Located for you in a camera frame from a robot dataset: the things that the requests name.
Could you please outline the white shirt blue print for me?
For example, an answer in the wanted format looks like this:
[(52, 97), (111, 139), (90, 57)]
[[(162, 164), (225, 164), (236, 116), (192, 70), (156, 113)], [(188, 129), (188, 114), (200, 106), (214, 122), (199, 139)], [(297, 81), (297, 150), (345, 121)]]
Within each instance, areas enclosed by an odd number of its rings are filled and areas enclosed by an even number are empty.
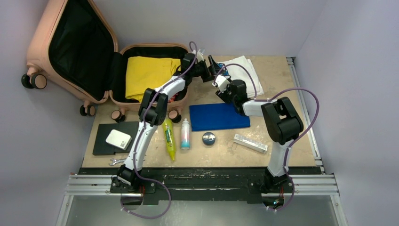
[(247, 96), (255, 97), (264, 94), (263, 87), (259, 81), (258, 75), (250, 59), (240, 56), (228, 61), (221, 61), (220, 64), (239, 64), (243, 66), (249, 75), (239, 66), (231, 65), (227, 67), (228, 74), (232, 80), (243, 80), (247, 87)]

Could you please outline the yellow cloth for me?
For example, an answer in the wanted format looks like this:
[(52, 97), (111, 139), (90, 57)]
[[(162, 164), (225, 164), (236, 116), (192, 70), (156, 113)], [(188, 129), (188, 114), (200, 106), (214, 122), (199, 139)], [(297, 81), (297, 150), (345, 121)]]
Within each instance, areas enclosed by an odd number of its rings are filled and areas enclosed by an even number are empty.
[(128, 58), (125, 98), (142, 101), (147, 88), (155, 89), (162, 86), (171, 79), (180, 65), (180, 59), (175, 58)]

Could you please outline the red white patterned cloth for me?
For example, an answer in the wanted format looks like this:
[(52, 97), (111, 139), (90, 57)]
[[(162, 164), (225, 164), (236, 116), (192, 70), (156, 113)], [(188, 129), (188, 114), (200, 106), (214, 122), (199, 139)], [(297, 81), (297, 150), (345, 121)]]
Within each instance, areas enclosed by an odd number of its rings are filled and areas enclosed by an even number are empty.
[(178, 101), (178, 100), (179, 100), (178, 99), (178, 94), (175, 94), (168, 100), (168, 103), (172, 103), (172, 102), (175, 102), (175, 101)]

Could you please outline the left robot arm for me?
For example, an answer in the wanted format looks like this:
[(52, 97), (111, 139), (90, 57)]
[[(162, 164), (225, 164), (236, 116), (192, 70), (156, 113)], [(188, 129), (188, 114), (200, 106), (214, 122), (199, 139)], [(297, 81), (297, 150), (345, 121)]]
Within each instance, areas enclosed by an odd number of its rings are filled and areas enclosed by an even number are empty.
[(218, 63), (212, 56), (208, 56), (207, 65), (204, 59), (199, 60), (195, 52), (185, 54), (181, 65), (177, 67), (171, 78), (162, 85), (152, 89), (147, 88), (141, 102), (138, 115), (139, 124), (136, 137), (122, 166), (112, 177), (111, 192), (133, 193), (140, 186), (164, 186), (153, 178), (142, 176), (144, 157), (149, 143), (167, 116), (168, 101), (175, 94), (183, 91), (194, 77), (201, 77), (203, 82), (215, 78)]

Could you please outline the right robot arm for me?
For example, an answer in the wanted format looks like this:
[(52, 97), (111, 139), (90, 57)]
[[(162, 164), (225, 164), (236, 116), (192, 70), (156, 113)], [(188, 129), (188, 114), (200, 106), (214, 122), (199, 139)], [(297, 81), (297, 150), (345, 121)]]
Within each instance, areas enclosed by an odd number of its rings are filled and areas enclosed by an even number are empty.
[(216, 95), (242, 116), (263, 117), (267, 132), (273, 141), (271, 158), (264, 173), (261, 192), (275, 192), (288, 180), (287, 160), (292, 142), (303, 131), (303, 122), (288, 97), (277, 100), (256, 101), (247, 96), (242, 80), (214, 81), (219, 90)]

